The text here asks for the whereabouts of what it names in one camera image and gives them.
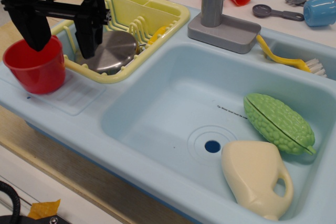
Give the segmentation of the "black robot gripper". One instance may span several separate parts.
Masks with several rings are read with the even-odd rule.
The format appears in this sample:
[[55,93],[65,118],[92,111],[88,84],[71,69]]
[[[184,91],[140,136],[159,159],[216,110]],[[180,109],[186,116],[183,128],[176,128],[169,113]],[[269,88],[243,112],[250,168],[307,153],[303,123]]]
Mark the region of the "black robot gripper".
[[110,21],[104,0],[2,0],[13,24],[30,48],[41,51],[51,38],[47,17],[74,20],[82,57],[94,57]]

